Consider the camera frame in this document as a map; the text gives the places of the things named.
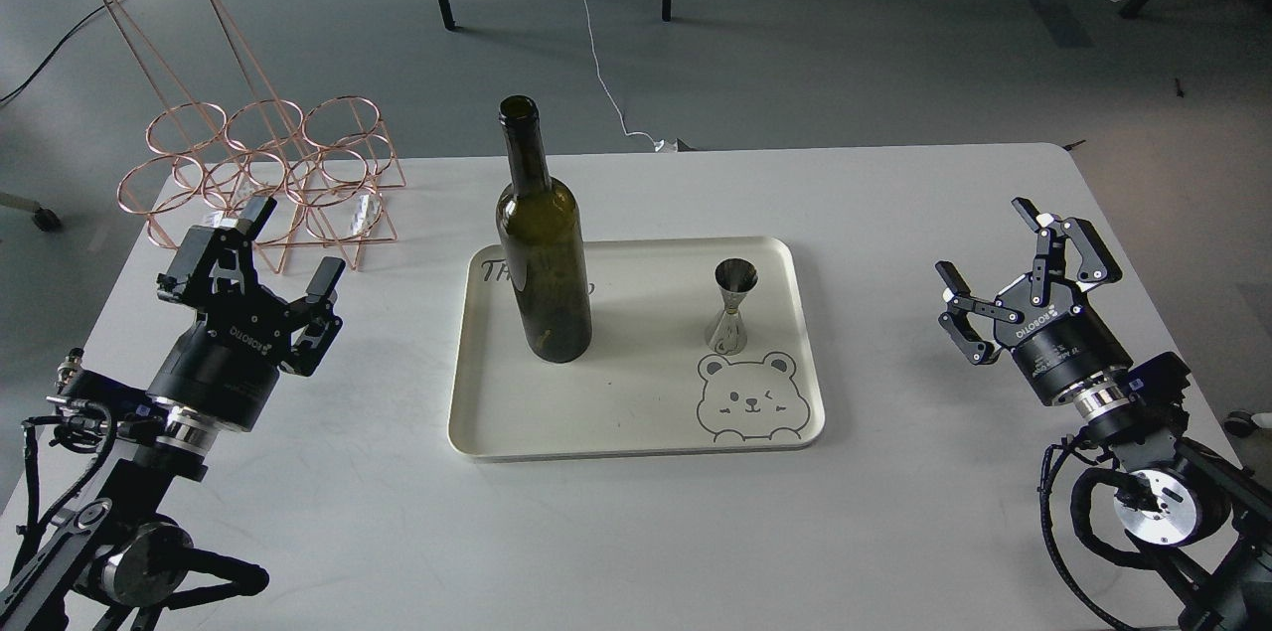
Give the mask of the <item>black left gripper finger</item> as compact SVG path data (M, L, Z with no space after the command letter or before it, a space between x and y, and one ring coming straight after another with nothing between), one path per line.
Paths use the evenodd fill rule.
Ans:
M346 261L336 256L323 256L309 279L304 302L308 305L336 300L336 286L346 268Z
M272 196L257 195L245 201L245 206L235 218L235 229L242 240L252 242L259 237L277 202Z

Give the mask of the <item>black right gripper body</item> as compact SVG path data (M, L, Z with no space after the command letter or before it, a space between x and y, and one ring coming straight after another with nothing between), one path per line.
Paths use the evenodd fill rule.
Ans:
M995 302L1018 310L1021 321L993 324L993 336L1046 407L1065 405L1068 388L1096 373L1128 370L1131 356L1093 310L1077 282L1049 282L1048 296L1034 305L1032 279L1021 276Z

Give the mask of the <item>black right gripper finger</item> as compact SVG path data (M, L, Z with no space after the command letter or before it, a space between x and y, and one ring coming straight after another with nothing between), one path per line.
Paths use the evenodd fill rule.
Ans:
M999 302L985 302L971 295L971 288L960 276L951 261L937 260L935 270L945 290L943 300L946 310L937 318L954 345L972 365L991 365L999 360L1000 347L982 338L971 324L971 316L979 316L995 322L1019 324L1024 319L1021 310L1000 305Z
M1090 221L1040 212L1024 197L1013 198L1013 209L1035 233L1032 270L1024 274L1032 307L1052 302L1072 307L1085 302L1093 288L1123 279L1123 270Z

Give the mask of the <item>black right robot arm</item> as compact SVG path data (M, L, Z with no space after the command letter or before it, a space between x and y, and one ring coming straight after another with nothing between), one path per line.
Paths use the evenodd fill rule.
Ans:
M977 299L950 261L940 326L964 357L990 365L1006 352L1046 407L1074 405L1075 435L1046 449L1037 482L1040 536L1063 585L1109 628L1123 630L1068 571L1054 541L1054 480L1068 459L1084 471L1068 491L1076 539L1118 567L1156 572L1183 609L1182 630L1269 627L1269 491L1186 436L1191 369L1174 352L1133 364L1088 302L1117 282L1091 223L1013 198L1035 237L1032 268L992 299Z

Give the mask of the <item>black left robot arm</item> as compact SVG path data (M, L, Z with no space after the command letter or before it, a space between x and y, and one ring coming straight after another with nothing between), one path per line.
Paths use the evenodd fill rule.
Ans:
M67 352L53 413L28 419L28 515L9 584L5 630L67 628L67 595L104 606L100 630L153 630L164 611L256 595L258 564L197 550L159 511L177 478L204 480L218 433L249 431L282 374L312 375L342 329L324 258L307 291L282 300L259 282L251 251L276 201L193 226L156 294L195 310L153 382L136 391L83 370Z

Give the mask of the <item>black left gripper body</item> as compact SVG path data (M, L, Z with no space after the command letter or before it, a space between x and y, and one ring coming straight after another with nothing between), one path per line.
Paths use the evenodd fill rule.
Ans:
M312 375L343 327L335 302L286 302L262 285L235 228L190 228L156 285L196 317L148 394L237 431L254 427L282 373Z

